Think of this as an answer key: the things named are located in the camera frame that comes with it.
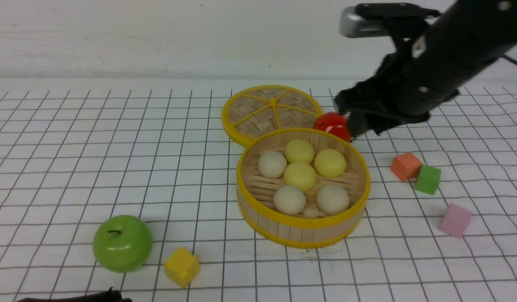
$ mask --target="bamboo steamer lid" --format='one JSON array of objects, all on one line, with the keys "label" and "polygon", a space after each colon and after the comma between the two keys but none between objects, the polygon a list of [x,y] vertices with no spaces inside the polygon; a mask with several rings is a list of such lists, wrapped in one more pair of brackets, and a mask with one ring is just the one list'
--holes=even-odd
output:
[{"label": "bamboo steamer lid", "polygon": [[242,147],[274,130],[312,128],[322,108],[310,95],[287,86],[256,86],[238,92],[223,107],[226,135]]}]

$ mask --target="yellow cube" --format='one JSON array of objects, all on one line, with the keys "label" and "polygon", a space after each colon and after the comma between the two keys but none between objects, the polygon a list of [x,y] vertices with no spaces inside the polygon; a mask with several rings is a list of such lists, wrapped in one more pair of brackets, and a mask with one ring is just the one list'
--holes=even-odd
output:
[{"label": "yellow cube", "polygon": [[163,264],[165,274],[181,288],[186,288],[199,274],[199,260],[185,248],[179,247]]}]

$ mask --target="black cable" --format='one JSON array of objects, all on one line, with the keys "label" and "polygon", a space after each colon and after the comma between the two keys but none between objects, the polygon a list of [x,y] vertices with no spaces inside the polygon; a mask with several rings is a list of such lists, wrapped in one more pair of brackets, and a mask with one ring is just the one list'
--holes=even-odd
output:
[{"label": "black cable", "polygon": [[516,59],[514,59],[512,57],[508,57],[507,55],[503,55],[502,58],[505,59],[506,61],[512,63],[513,65],[517,66],[517,60]]}]

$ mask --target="bamboo steamer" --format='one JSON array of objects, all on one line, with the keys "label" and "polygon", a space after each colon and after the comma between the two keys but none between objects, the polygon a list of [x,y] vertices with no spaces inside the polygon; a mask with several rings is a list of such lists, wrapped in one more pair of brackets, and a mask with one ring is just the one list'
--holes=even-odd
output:
[{"label": "bamboo steamer", "polygon": [[[272,202],[275,191],[284,185],[282,177],[272,180],[261,176],[257,163],[264,151],[283,152],[285,145],[296,138],[310,142],[316,154],[327,148],[339,151],[347,165],[337,178],[318,174],[314,188],[305,193],[304,211],[288,216],[274,210]],[[246,147],[236,174],[239,209],[249,226],[266,239],[294,248],[325,247],[347,237],[358,225],[370,191],[369,171],[360,153],[336,136],[311,128],[287,128],[261,135]],[[318,209],[316,195],[327,184],[337,184],[348,191],[351,204],[346,211],[327,216]]]},{"label": "bamboo steamer", "polygon": [[223,107],[226,135],[242,147],[274,130],[312,128],[322,108],[310,95],[288,86],[255,86],[238,92]]}]

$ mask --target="green cube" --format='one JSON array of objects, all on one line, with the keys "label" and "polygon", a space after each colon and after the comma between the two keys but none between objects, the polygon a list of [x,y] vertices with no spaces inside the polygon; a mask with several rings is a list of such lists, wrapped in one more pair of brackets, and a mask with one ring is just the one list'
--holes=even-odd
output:
[{"label": "green cube", "polygon": [[422,165],[421,172],[415,183],[415,190],[422,193],[434,195],[441,181],[441,170],[439,168]]}]

